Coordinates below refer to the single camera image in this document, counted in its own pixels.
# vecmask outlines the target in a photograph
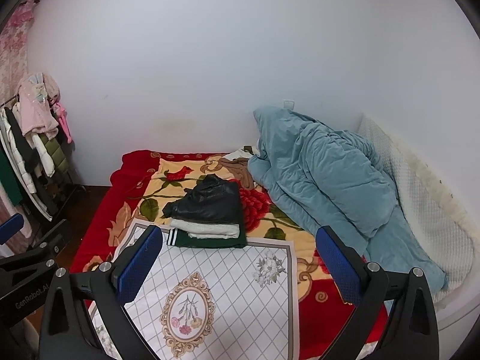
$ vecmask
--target light blue comforter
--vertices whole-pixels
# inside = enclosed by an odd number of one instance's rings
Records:
[[[397,190],[371,142],[291,110],[254,111],[260,155],[248,169],[272,201],[315,235],[329,225],[347,245],[383,269],[420,267],[432,294],[445,273],[423,251],[398,205]]]

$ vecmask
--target green garment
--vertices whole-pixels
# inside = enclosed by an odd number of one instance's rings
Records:
[[[52,157],[55,169],[60,173],[66,173],[69,168],[68,161],[57,139],[53,138],[49,140],[45,134],[39,134],[38,136],[45,145],[46,152]]]
[[[22,193],[18,187],[17,178],[13,169],[10,166],[10,162],[3,151],[3,147],[0,145],[0,182],[3,189],[7,193],[11,204],[18,205],[22,201]]]

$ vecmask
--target white fleece fabric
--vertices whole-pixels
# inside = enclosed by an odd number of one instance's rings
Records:
[[[238,238],[240,226],[232,224],[215,224],[187,222],[181,219],[172,219],[170,226],[179,228],[188,233],[191,238]]]

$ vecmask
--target pink toy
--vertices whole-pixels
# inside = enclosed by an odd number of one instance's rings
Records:
[[[67,136],[67,142],[71,143],[72,139],[71,139],[70,131],[68,130],[66,109],[63,107],[63,105],[60,104],[60,102],[56,102],[55,104],[52,105],[52,111],[57,117],[57,120],[60,123],[60,126],[63,132]]]

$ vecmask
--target metal screw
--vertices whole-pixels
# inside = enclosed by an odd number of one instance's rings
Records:
[[[413,268],[413,274],[417,276],[417,278],[421,278],[423,276],[423,271],[420,268]]]
[[[111,262],[105,261],[98,267],[100,271],[106,272],[112,267]]]
[[[67,270],[65,268],[59,268],[57,269],[57,271],[55,272],[55,275],[59,278],[61,278],[64,274],[67,273]]]
[[[367,268],[372,272],[380,271],[380,265],[378,265],[376,262],[373,262],[373,261],[367,264]]]

